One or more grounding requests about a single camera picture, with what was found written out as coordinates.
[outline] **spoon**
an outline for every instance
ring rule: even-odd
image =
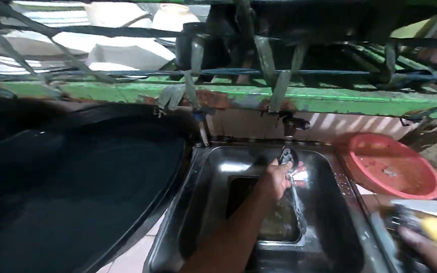
[[[293,178],[293,174],[294,172],[297,170],[298,166],[299,166],[299,157],[296,153],[296,151],[294,151],[294,149],[292,147],[289,146],[284,146],[282,148],[282,152],[281,152],[281,156],[279,157],[278,163],[280,165],[282,164],[286,164],[288,161],[291,161],[291,163],[293,163],[293,166],[291,167],[291,169],[289,171],[287,171],[287,176],[289,177],[289,181],[291,182],[291,189],[293,191],[293,199],[294,199],[294,203],[296,205],[296,217],[297,220],[299,222],[299,226],[300,226],[300,230],[302,234],[306,233],[306,219],[304,219],[302,210],[303,210],[303,203],[300,201],[299,197],[297,196],[297,192],[296,192],[296,186],[294,185],[294,178]]]

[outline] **sink basin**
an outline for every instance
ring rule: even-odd
[[[253,184],[250,180],[264,172],[282,146],[213,143],[195,148],[188,177],[168,208],[144,271],[177,272],[197,245],[226,220],[231,206],[237,207],[234,197],[241,191],[235,189],[236,183],[247,178]],[[263,221],[246,271],[387,271],[335,148],[300,143],[292,147],[307,168],[302,174],[305,183],[296,186],[306,233],[300,234],[290,215],[288,204],[294,202],[287,189],[273,210],[280,215]]]

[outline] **yellow sponge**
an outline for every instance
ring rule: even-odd
[[[431,240],[437,243],[437,217],[423,213],[419,219],[422,229]]]

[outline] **red plastic basin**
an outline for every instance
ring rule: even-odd
[[[355,182],[374,193],[406,199],[437,197],[437,171],[417,152],[388,136],[361,133],[352,137],[347,163]]]

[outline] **faucet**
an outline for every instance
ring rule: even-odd
[[[294,118],[293,113],[288,112],[279,116],[284,117],[282,123],[284,124],[284,136],[287,138],[294,137],[296,130],[309,130],[311,128],[309,121],[301,118]]]

